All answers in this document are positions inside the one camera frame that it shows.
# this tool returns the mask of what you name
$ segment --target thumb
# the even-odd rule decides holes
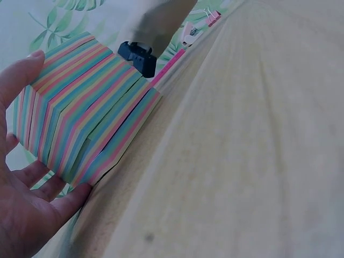
[[[41,72],[45,54],[38,50],[0,72],[0,104],[8,108],[21,90]]]

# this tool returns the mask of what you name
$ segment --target finger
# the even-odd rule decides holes
[[[82,207],[91,189],[92,187],[88,184],[80,184],[66,196],[51,202],[56,212],[56,231]]]
[[[0,103],[5,108],[39,75],[44,59],[44,52],[36,51],[0,72]]]
[[[35,161],[22,170],[16,170],[12,173],[21,180],[27,187],[33,187],[44,175],[49,172],[49,169],[43,163]]]
[[[17,145],[19,141],[14,134],[9,133],[6,137],[6,154],[9,154]]]
[[[32,193],[47,202],[51,202],[63,190],[65,185],[66,183],[62,179],[53,175],[39,189],[32,190]]]

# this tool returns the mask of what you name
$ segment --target light wood grain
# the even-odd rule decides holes
[[[344,256],[343,5],[271,2],[224,25],[105,257]]]

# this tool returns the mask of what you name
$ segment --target striped paper stack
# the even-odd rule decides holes
[[[161,95],[86,32],[46,53],[15,100],[14,134],[66,182],[97,183],[120,160]]]

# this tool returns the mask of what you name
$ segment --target dark spot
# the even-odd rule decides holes
[[[154,234],[153,233],[147,233],[145,235],[145,240],[148,242],[148,243],[152,243],[153,240],[154,240]]]

